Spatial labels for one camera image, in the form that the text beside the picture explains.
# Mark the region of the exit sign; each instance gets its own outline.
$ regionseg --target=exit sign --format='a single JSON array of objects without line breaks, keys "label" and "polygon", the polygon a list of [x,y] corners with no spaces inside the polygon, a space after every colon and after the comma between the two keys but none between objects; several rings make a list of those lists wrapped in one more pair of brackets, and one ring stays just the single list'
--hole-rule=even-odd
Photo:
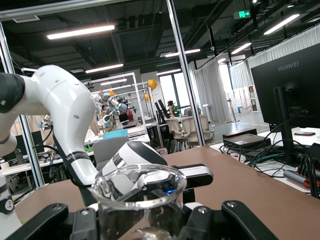
[{"label": "exit sign", "polygon": [[247,19],[250,18],[250,11],[249,10],[244,10],[244,11],[236,11],[233,13],[234,19]]}]

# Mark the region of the clear glass beaker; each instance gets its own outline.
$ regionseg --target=clear glass beaker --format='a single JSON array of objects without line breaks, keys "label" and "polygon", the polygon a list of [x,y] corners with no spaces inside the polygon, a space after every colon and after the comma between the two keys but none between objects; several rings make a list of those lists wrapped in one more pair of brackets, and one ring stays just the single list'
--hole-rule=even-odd
[{"label": "clear glass beaker", "polygon": [[92,195],[98,202],[102,240],[171,240],[178,236],[186,177],[158,164],[126,166],[98,177]]}]

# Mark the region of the black ceiling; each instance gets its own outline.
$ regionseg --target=black ceiling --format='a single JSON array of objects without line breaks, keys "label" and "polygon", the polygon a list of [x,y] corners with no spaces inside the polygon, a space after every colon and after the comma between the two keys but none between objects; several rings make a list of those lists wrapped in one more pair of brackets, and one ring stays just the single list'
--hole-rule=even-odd
[{"label": "black ceiling", "polygon": [[[185,50],[200,48],[189,61],[213,55],[209,27],[212,27],[216,53],[227,53],[252,41],[250,57],[301,32],[318,21],[319,0],[175,0]],[[1,0],[1,11],[62,2],[57,0]],[[235,11],[250,10],[251,18],[234,19]],[[298,19],[271,35],[264,32],[286,16],[299,13]],[[141,73],[174,68],[176,57],[160,57],[177,50],[165,0],[132,0],[96,7],[38,15],[39,20],[16,23],[3,21],[3,28],[17,73],[19,67],[38,68],[57,65],[67,71],[89,70],[122,63],[123,68],[86,74],[80,79],[98,79],[109,74],[140,69]],[[48,34],[110,24],[110,32],[49,40]]]}]

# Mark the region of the red phone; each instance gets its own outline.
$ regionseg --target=red phone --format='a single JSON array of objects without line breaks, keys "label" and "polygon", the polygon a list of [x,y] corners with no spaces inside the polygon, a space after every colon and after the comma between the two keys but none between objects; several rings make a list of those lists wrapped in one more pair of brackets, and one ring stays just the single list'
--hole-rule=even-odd
[{"label": "red phone", "polygon": [[312,136],[315,135],[315,132],[310,132],[310,131],[297,131],[294,133],[294,135],[298,135],[298,136]]}]

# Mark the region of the blue box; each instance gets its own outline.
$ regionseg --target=blue box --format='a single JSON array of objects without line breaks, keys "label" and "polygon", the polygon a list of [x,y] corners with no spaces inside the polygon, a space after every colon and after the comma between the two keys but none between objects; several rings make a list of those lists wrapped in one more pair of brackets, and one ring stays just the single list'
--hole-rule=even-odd
[{"label": "blue box", "polygon": [[119,130],[109,131],[102,135],[103,139],[112,139],[116,137],[127,137],[127,136],[128,136],[128,129],[119,129]]}]

